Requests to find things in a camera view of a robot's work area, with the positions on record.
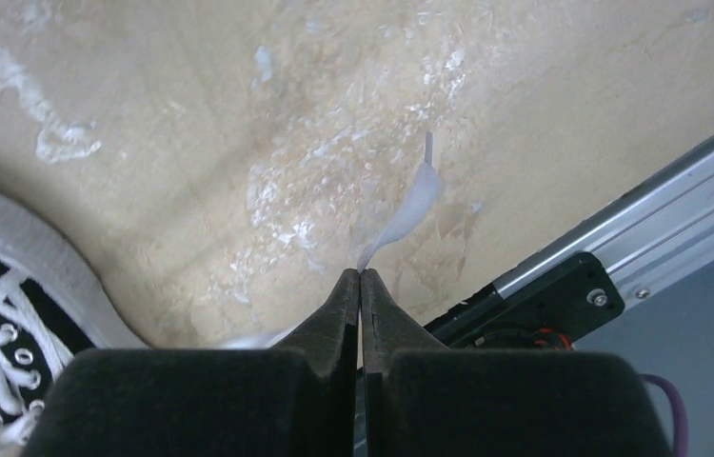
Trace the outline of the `black and white sneaker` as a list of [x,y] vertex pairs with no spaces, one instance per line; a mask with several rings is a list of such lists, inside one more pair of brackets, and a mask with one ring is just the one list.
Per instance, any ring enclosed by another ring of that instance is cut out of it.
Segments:
[[27,442],[76,354],[143,346],[78,250],[0,194],[0,454]]

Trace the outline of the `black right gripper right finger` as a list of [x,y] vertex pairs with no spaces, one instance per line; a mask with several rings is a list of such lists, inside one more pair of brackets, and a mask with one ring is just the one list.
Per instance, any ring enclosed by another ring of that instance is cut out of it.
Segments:
[[606,353],[450,349],[360,275],[371,456],[668,456],[638,373]]

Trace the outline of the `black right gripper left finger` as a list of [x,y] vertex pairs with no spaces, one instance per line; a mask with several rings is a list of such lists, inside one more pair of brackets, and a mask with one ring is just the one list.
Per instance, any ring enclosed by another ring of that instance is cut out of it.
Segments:
[[349,456],[360,276],[267,349],[92,349],[48,394],[27,456]]

